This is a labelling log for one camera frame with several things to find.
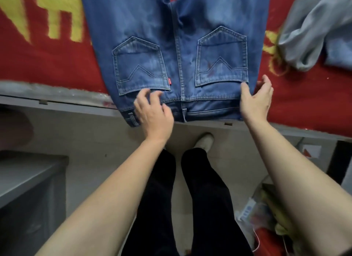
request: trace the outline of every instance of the back pocket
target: back pocket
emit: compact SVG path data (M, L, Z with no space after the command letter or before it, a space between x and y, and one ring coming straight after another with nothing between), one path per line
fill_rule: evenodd
M160 47L130 37L112 51L119 95L143 88L170 90Z
M195 86L248 81L247 38L220 26L198 40Z

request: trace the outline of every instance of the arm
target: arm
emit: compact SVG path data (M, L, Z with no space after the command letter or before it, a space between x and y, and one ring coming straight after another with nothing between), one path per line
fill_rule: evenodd
M266 120L273 88L263 76L251 96L242 84L241 112L281 200L316 255L352 247L352 197L297 151Z
M169 139L174 117L160 91L143 89L135 110L146 139L57 229L36 256L113 256L133 221L152 168Z

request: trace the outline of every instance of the forearm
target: forearm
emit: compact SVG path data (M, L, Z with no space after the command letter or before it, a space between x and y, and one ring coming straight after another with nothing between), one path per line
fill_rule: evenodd
M59 227L37 256L115 255L163 146L144 141Z
M352 197L267 122L249 128L297 227L317 255L352 246Z

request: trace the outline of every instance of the hand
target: hand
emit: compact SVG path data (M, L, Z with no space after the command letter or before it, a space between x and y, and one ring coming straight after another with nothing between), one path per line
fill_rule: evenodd
M257 121L266 121L267 113L271 104L274 89L268 76L263 75L262 81L257 82L257 93L251 95L246 83L241 84L241 114L245 123L251 124Z
M174 127L174 116L166 104L160 104L160 95L163 92L142 89L134 101L135 113L142 125L145 139L163 142L170 138Z

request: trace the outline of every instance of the white shoe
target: white shoe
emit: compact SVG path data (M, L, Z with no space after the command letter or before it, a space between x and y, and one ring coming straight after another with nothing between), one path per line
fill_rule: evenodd
M200 147L201 149L204 149L207 153L211 149L214 143L214 136L211 133L206 133L202 135L194 147Z

